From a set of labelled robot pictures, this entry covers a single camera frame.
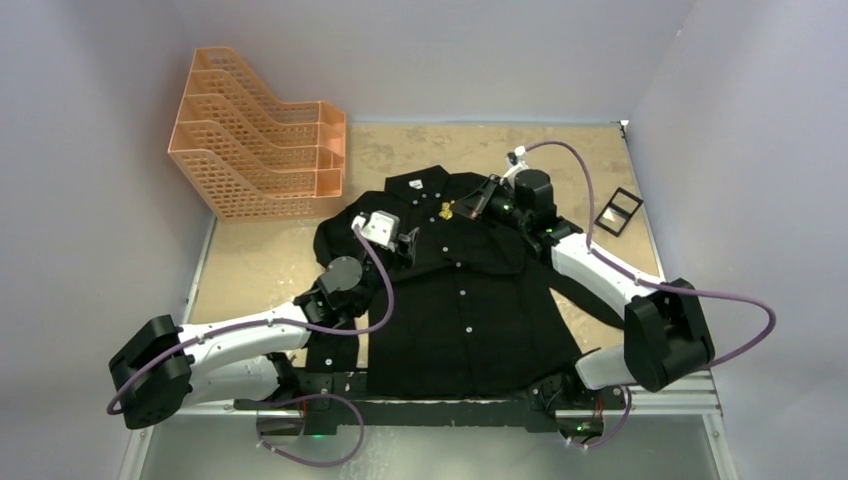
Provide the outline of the gold leaf brooch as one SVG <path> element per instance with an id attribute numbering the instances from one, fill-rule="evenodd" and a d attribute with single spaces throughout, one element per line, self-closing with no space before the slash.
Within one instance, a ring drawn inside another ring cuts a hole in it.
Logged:
<path id="1" fill-rule="evenodd" d="M 443 202 L 440 207 L 439 217 L 445 221 L 451 220 L 454 216 L 453 206 L 455 202 Z"/>

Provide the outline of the black button-up shirt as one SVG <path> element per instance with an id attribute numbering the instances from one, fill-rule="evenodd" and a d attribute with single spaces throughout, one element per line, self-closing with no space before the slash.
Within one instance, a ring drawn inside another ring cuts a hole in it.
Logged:
<path id="1" fill-rule="evenodd" d="M 440 166 L 389 177 L 382 190 L 363 193 L 318 225 L 313 249 L 321 265 L 363 254 L 349 232 L 360 213 L 382 210 L 400 219 L 402 231 L 420 229 L 414 266 L 389 267 L 396 311 L 368 336 L 368 392 L 494 396 L 562 371 L 581 351 L 556 295 L 621 326 L 611 308 L 532 256 L 516 231 L 439 217 L 443 202 L 483 182 Z"/>

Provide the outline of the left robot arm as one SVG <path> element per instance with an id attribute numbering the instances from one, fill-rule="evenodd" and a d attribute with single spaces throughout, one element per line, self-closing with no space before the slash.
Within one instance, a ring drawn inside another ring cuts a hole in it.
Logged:
<path id="1" fill-rule="evenodd" d="M 382 329 L 396 311 L 388 268 L 416 261 L 419 228 L 400 232 L 381 212 L 350 226 L 361 257 L 330 262 L 294 300 L 217 323 L 148 320 L 108 362 L 115 387 L 106 412 L 131 430 L 156 425 L 181 409 L 228 399 L 284 409 L 298 382 L 279 355 L 323 338 L 356 338 Z"/>

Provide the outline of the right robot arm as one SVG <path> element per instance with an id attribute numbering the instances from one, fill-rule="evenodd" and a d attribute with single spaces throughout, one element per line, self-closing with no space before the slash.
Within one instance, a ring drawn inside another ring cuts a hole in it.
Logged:
<path id="1" fill-rule="evenodd" d="M 558 214 L 548 174 L 528 169 L 510 179 L 492 175 L 449 207 L 471 221 L 516 231 L 530 252 L 622 320 L 622 344 L 583 355 L 562 379 L 569 404 L 584 407 L 610 386 L 657 392 L 714 360 L 713 340 L 692 285 L 631 271 L 606 250 L 588 245 L 588 234 Z"/>

